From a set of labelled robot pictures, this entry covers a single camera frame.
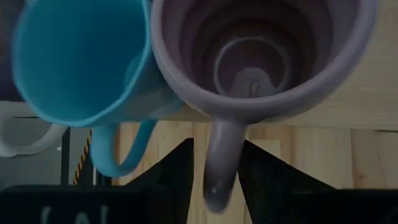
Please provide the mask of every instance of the blue mug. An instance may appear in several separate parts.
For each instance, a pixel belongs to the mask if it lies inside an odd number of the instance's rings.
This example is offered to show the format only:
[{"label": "blue mug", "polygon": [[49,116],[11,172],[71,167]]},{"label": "blue mug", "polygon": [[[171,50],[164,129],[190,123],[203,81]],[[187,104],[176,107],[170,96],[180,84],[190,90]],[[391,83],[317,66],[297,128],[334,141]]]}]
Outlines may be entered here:
[{"label": "blue mug", "polygon": [[[157,119],[182,105],[159,71],[146,0],[38,0],[22,13],[12,46],[17,89],[42,119],[91,127],[91,159],[121,177],[142,159]],[[114,157],[118,124],[141,121],[126,160]]]}]

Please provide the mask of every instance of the purple mug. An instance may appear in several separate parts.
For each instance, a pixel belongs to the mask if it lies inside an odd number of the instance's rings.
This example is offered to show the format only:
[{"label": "purple mug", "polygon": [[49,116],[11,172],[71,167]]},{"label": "purple mug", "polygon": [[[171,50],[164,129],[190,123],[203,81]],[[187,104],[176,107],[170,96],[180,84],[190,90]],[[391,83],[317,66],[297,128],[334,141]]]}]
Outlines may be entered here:
[{"label": "purple mug", "polygon": [[153,2],[152,45],[164,78],[211,116],[203,182],[210,210],[229,202],[247,125],[325,99],[360,60],[376,13],[376,0]]}]

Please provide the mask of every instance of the mug rack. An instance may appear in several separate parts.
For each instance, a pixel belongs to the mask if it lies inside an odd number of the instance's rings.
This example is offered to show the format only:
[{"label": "mug rack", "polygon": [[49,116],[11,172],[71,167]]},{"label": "mug rack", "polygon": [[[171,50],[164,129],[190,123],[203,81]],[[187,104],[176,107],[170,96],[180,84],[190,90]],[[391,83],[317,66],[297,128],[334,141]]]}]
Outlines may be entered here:
[{"label": "mug rack", "polygon": [[[87,137],[86,144],[80,156],[80,162],[76,168],[75,175],[72,179],[74,185],[79,186],[92,186],[92,185],[107,185],[112,184],[109,177],[105,177],[97,172],[90,159],[90,146],[91,146],[91,130]],[[70,158],[70,128],[68,128],[62,136],[62,154],[61,154],[61,185],[68,186],[69,177],[69,158]]]}]

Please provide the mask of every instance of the ceramic mug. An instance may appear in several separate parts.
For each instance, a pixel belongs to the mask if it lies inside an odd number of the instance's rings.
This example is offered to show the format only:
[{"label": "ceramic mug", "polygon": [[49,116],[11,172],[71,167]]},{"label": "ceramic mug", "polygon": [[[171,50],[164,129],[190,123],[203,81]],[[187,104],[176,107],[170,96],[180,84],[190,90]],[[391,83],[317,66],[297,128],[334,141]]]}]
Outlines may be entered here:
[{"label": "ceramic mug", "polygon": [[6,122],[15,117],[36,117],[24,102],[12,80],[11,34],[23,2],[7,0],[0,2],[0,157],[34,155],[50,147],[62,137],[67,127],[53,124],[44,136],[29,146],[16,146],[3,136]]},{"label": "ceramic mug", "polygon": [[326,98],[360,60],[376,12],[375,0],[154,1],[159,68],[211,116],[203,194],[212,211],[228,204],[247,125]]},{"label": "ceramic mug", "polygon": [[[14,81],[42,119],[91,127],[91,159],[120,177],[141,160],[157,118],[182,106],[157,67],[146,0],[39,0],[22,13]],[[114,157],[123,121],[142,121],[126,160]]]}]

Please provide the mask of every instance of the wood grain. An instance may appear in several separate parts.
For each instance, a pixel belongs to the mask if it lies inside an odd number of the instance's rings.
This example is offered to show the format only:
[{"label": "wood grain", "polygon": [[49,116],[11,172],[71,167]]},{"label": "wood grain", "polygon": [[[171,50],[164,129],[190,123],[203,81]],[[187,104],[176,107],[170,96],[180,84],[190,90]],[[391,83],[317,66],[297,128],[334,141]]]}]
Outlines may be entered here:
[{"label": "wood grain", "polygon": [[[379,0],[377,27],[358,67],[314,109],[284,121],[298,126],[398,130],[398,1]],[[166,120],[209,121],[186,106]]]},{"label": "wood grain", "polygon": [[[139,124],[120,127],[119,160],[123,160]],[[224,214],[208,211],[202,197],[203,171],[210,137],[209,123],[161,121],[152,134],[139,167],[121,180],[123,185],[149,169],[185,138],[195,138],[195,179],[188,223],[250,224],[239,181]],[[337,188],[398,188],[398,133],[362,129],[309,128],[279,124],[255,124],[246,139],[271,154]]]}]

